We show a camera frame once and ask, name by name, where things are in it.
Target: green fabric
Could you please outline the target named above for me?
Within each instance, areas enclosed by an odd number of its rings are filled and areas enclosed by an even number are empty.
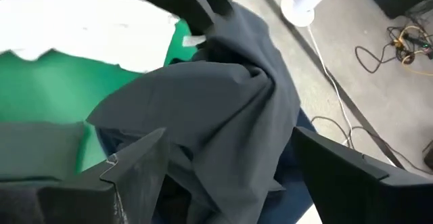
[[[188,60],[196,52],[195,47],[182,47],[182,38],[188,34],[186,23],[176,24],[166,64],[173,58]],[[56,51],[50,51],[36,62],[4,53],[0,55],[0,122],[82,121],[103,98],[138,76],[118,66]],[[78,154],[78,172],[106,158],[95,131],[87,127]]]
[[[0,182],[65,180],[75,174],[82,122],[0,123]]]

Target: black cloth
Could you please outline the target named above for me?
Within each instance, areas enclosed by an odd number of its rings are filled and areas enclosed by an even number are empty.
[[[273,176],[300,109],[294,84],[266,24],[234,4],[193,61],[139,77],[87,120],[126,138],[167,129],[167,174],[191,194],[178,223],[256,223],[281,189]]]

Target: concrete floor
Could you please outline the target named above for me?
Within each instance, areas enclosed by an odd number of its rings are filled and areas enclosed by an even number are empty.
[[[287,29],[273,11],[276,7],[266,0],[235,1],[269,25],[271,38],[286,61],[307,115],[331,118],[348,132],[334,89],[309,53],[313,45],[307,29]],[[279,5],[281,0],[271,1]],[[361,45],[379,56],[390,41],[386,27],[401,26],[405,19],[389,20],[373,0],[323,0],[315,14],[311,28],[329,71],[380,137],[414,165],[429,171],[421,151],[433,139],[433,92],[430,90],[433,77],[407,72],[398,62],[384,64],[375,74],[370,74],[359,65],[354,53],[355,46]],[[433,34],[433,26],[426,29]],[[366,66],[374,68],[376,61],[363,54],[361,59]],[[392,57],[393,49],[387,54],[387,58]],[[433,72],[433,62],[417,58],[411,68]],[[348,116],[353,126],[361,125],[350,110]],[[332,122],[318,119],[314,125],[320,134],[344,141],[341,130]],[[352,138],[358,151],[389,162],[366,132],[355,130]],[[408,171],[432,177],[396,157]],[[320,223],[314,208],[300,223]]]

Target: dark gray fabric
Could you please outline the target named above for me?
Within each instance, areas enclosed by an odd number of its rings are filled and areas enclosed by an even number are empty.
[[[233,10],[206,34],[199,52],[206,61],[147,73],[87,119],[132,135],[167,128],[177,147],[168,176],[191,193],[189,224],[257,222],[268,191],[279,189],[273,176],[299,113],[266,24],[238,5]]]
[[[75,174],[84,125],[0,123],[0,182],[63,180]]]

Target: white pole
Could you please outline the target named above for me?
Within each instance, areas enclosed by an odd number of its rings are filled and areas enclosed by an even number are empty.
[[[281,12],[293,25],[305,27],[314,20],[314,8],[322,0],[281,0]]]

